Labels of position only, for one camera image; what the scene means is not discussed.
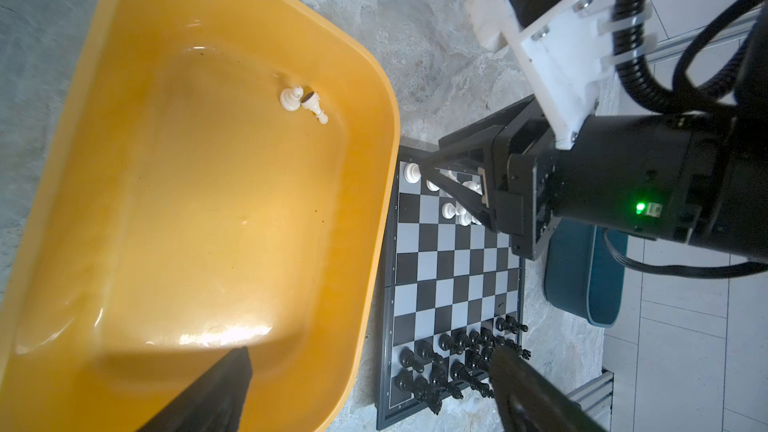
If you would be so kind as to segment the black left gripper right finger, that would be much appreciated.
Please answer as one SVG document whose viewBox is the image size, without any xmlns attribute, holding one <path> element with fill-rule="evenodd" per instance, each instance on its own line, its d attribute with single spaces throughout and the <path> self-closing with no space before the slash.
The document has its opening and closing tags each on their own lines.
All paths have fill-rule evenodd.
<svg viewBox="0 0 768 432">
<path fill-rule="evenodd" d="M 510 347 L 495 349 L 489 378 L 504 431 L 604 431 Z"/>
</svg>

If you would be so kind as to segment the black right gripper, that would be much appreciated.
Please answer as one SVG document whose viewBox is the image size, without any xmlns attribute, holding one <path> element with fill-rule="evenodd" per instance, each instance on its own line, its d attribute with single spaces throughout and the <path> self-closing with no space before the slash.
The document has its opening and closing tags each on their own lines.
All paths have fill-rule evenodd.
<svg viewBox="0 0 768 432">
<path fill-rule="evenodd" d="M 428 180 L 451 195 L 492 232 L 509 236 L 512 252 L 537 259 L 556 220 L 548 204 L 557 151 L 554 134 L 541 114 L 517 118 L 506 126 L 472 125 L 443 137 L 439 150 L 419 159 L 422 173 L 431 168 L 482 168 L 482 193 L 442 173 Z"/>
</svg>

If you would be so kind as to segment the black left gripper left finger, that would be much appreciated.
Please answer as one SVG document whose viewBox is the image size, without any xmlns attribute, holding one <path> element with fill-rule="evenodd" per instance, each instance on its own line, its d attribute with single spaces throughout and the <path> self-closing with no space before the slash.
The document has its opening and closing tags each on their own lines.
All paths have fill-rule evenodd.
<svg viewBox="0 0 768 432">
<path fill-rule="evenodd" d="M 139 431 L 238 431 L 251 378 L 247 348 L 230 350 Z"/>
</svg>

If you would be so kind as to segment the white chess piece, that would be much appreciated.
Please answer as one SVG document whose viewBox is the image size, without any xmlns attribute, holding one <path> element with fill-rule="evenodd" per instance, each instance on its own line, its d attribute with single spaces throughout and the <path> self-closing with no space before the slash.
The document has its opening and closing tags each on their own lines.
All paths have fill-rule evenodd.
<svg viewBox="0 0 768 432">
<path fill-rule="evenodd" d="M 304 90 L 301 86 L 289 87 L 282 90 L 279 101 L 286 111 L 296 111 L 301 107 Z"/>
</svg>

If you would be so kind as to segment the yellow plastic tub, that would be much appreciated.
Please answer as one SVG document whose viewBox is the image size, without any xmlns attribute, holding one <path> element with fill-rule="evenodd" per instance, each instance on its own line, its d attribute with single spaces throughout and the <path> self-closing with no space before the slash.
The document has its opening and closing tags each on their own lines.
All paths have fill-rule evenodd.
<svg viewBox="0 0 768 432">
<path fill-rule="evenodd" d="M 242 430 L 326 429 L 399 139 L 381 66 L 298 0 L 99 0 L 2 304 L 2 429 L 135 431 L 241 347 Z"/>
</svg>

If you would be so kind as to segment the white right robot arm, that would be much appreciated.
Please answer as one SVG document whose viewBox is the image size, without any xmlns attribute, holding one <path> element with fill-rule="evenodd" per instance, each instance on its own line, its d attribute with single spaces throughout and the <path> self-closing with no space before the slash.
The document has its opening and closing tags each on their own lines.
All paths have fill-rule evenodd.
<svg viewBox="0 0 768 432">
<path fill-rule="evenodd" d="M 736 265 L 640 272 L 731 279 L 767 268 L 767 0 L 701 30 L 670 87 L 652 75 L 646 0 L 468 0 L 475 34 L 509 47 L 531 96 L 444 137 L 418 176 L 536 258 L 561 219 L 732 253 Z"/>
</svg>

